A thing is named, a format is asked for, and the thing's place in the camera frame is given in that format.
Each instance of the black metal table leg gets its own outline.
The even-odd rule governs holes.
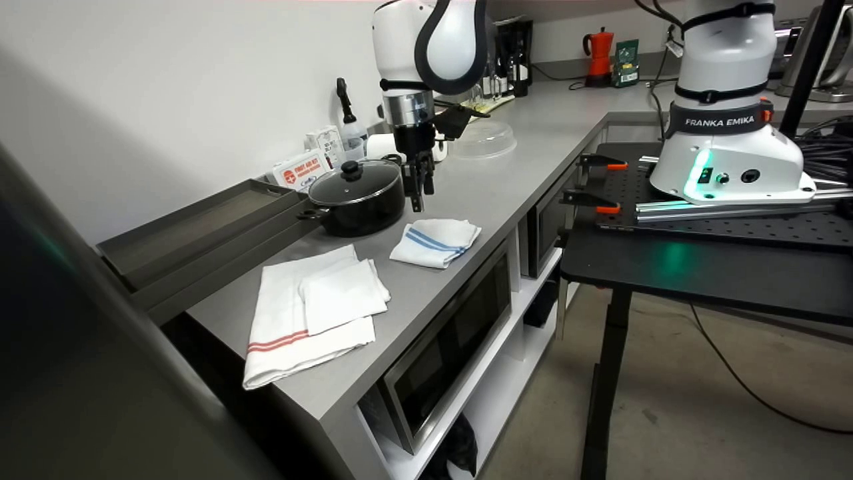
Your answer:
[[[613,288],[601,353],[591,373],[580,480],[601,480],[607,474],[611,410],[617,384],[623,338],[628,333],[628,306],[632,290]]]

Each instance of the pot lid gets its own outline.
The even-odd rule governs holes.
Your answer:
[[[344,162],[339,173],[321,176],[309,188],[316,206],[352,206],[392,189],[399,170],[392,162]]]

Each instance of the white wall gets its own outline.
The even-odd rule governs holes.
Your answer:
[[[623,0],[627,9],[595,16],[572,16],[572,20],[555,20],[539,21],[533,26],[533,61],[565,61],[565,58],[584,58],[580,41],[599,26],[615,34],[615,41],[640,41],[640,52],[661,52],[665,38],[665,25],[655,16],[640,10],[633,4]],[[808,16],[812,5],[821,0],[776,0],[776,20],[800,20]],[[685,20],[688,4],[663,4],[665,10]]]
[[[299,152],[349,81],[376,121],[379,0],[3,0],[0,142],[89,242]]]

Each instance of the black cable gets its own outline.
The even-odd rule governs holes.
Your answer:
[[[659,0],[651,0],[651,4],[659,9],[659,14],[661,14],[669,25],[685,29],[685,25],[683,25],[676,16],[672,16],[665,9],[661,9]]]
[[[748,390],[748,384],[735,373],[735,369],[725,360],[725,356],[719,353],[719,346],[715,344],[715,338],[705,333],[705,329],[704,329],[700,321],[697,321],[695,304],[691,304],[691,312],[692,312],[692,322],[695,322],[697,333],[704,336],[704,342],[715,349],[715,356],[719,358],[719,362],[725,365],[725,372],[741,384],[741,390],[743,390],[752,400],[756,400],[763,409],[768,409],[768,410],[773,410],[776,416],[788,420],[788,422],[795,422],[795,424],[800,424],[800,428],[819,430],[819,432],[829,432],[829,434],[853,434],[853,430],[835,430],[835,428],[812,424],[812,422],[804,422],[804,420],[800,420],[800,416],[791,416],[791,413],[769,406],[768,400],[763,400],[753,390]]]
[[[652,0],[652,5],[644,5],[643,0],[633,0],[633,5],[643,9],[644,14],[659,16],[661,21],[673,25],[673,26],[683,29],[683,21],[676,16],[672,16],[669,10],[663,10],[659,0]]]
[[[655,88],[661,85],[661,76],[663,76],[663,68],[665,68],[665,56],[669,56],[669,49],[665,49],[665,42],[663,42],[659,73],[655,73],[655,77],[647,84],[647,98],[655,104],[655,112],[659,112],[659,133],[661,133],[661,142],[665,142],[665,121],[663,121],[663,108],[661,108],[661,98],[659,98]]]
[[[549,76],[549,73],[541,69],[539,64],[533,64],[533,69],[541,73],[541,77],[545,77],[545,81],[560,81],[560,84],[584,81],[584,77],[557,77],[557,76]]]
[[[853,114],[832,117],[796,137],[804,173],[853,184]]]

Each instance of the black tray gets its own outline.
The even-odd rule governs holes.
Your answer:
[[[99,246],[129,298],[169,321],[313,230],[309,201],[255,180]]]

